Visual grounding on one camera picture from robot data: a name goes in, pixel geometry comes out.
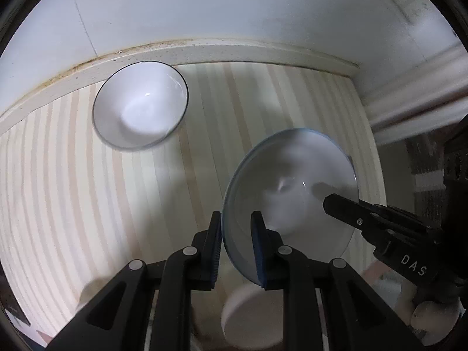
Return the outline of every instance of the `silver screw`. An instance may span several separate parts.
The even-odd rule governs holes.
[[[137,271],[138,269],[143,267],[143,262],[141,260],[132,260],[128,263],[128,267],[132,271]]]
[[[333,266],[338,269],[343,269],[346,267],[346,261],[343,259],[335,259],[333,260]]]
[[[198,249],[196,249],[195,247],[190,246],[190,247],[185,247],[182,252],[186,256],[193,256],[195,253],[198,252]]]
[[[293,252],[292,248],[287,245],[282,245],[278,248],[279,254],[291,254]]]

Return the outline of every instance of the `white molding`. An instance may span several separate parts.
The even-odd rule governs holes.
[[[373,129],[450,102],[468,91],[468,54],[455,46],[394,79],[363,100]]]
[[[128,64],[159,61],[171,65],[205,62],[277,63],[352,77],[358,65],[297,46],[236,39],[188,39],[158,42],[95,58],[29,92],[0,116],[0,135],[29,113],[67,93],[107,79]]]
[[[377,146],[413,137],[449,124],[458,123],[468,114],[468,97],[420,114],[402,123],[374,133]]]

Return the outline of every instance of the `striped surface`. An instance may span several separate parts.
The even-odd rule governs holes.
[[[0,137],[0,259],[31,322],[54,336],[129,260],[162,260],[206,229],[249,149],[309,127],[352,157],[362,199],[385,203],[374,139],[350,79],[258,63],[177,67],[189,86],[181,127],[159,146],[119,152],[96,136],[102,82],[32,112]],[[361,271],[371,247],[355,233],[345,258]],[[222,254],[222,263],[228,263]],[[229,291],[194,297],[217,317]]]

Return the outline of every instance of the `white wall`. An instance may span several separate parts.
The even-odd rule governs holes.
[[[93,57],[187,38],[260,39],[357,62],[361,94],[458,42],[438,12],[413,25],[392,0],[42,0],[0,58],[0,112]]]

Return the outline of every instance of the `white bowl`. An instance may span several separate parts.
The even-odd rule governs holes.
[[[113,74],[97,93],[93,124],[119,150],[141,150],[166,138],[181,122],[189,92],[182,75],[160,62],[139,62]]]
[[[224,197],[223,241],[236,269],[260,284],[250,235],[255,210],[308,258],[340,257],[354,228],[325,213],[324,198],[332,193],[359,200],[352,164],[331,139],[297,128],[263,140],[240,163]]]

